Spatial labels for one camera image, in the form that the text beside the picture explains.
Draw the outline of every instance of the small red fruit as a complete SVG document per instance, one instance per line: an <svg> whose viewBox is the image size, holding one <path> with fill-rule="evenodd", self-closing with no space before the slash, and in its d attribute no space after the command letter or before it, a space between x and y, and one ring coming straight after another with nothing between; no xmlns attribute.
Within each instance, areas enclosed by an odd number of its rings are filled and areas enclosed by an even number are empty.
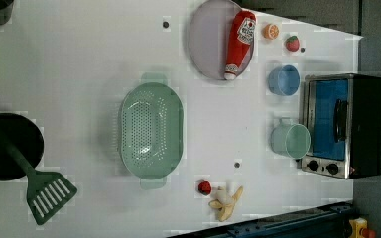
<svg viewBox="0 0 381 238"><path fill-rule="evenodd" d="M300 43L296 36L292 36L286 40L286 48L290 52L296 52L299 49Z"/></svg>
<svg viewBox="0 0 381 238"><path fill-rule="evenodd" d="M197 190L199 190L199 192L203 195L210 195L212 191L211 184L209 184L208 181L203 181L199 184Z"/></svg>

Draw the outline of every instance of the ketchup bottle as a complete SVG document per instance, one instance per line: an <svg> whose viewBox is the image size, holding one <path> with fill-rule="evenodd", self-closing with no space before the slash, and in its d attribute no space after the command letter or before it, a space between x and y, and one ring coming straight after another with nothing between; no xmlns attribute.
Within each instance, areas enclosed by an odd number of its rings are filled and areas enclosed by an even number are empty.
<svg viewBox="0 0 381 238"><path fill-rule="evenodd" d="M256 17L249 11L240 11L234 17L228 40L224 78L235 79L250 45L253 42Z"/></svg>

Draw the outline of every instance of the mug handle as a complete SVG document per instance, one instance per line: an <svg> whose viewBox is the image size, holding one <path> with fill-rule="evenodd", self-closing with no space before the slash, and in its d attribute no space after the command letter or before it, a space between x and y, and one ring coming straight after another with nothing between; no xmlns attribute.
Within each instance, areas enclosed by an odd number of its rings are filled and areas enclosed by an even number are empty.
<svg viewBox="0 0 381 238"><path fill-rule="evenodd" d="M290 123L287 123L287 124L290 124L290 125L294 125L294 124L296 124L294 121L293 121L293 119L292 118L290 118L290 117L281 117L280 119L280 124L286 124L285 122L284 122L284 120L288 120Z"/></svg>

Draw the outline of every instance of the ketchup label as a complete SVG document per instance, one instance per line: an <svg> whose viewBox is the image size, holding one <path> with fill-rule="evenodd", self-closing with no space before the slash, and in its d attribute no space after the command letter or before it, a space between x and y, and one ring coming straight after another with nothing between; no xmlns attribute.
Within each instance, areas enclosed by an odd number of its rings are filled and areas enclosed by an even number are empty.
<svg viewBox="0 0 381 238"><path fill-rule="evenodd" d="M253 40L253 33L255 31L256 22L250 18L244 18L242 24L237 31L237 39L244 43L250 45Z"/></svg>

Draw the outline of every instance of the colander handle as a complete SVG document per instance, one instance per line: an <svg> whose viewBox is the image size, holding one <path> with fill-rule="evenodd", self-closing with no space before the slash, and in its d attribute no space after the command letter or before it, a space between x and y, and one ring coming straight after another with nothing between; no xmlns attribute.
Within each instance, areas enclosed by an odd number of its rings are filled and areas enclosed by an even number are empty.
<svg viewBox="0 0 381 238"><path fill-rule="evenodd" d="M160 72L145 72L141 76L141 82L158 82L167 85L167 78L163 73Z"/></svg>
<svg viewBox="0 0 381 238"><path fill-rule="evenodd" d="M162 188L166 184L166 180L166 177L153 180L146 180L140 178L140 186L144 190L158 189Z"/></svg>

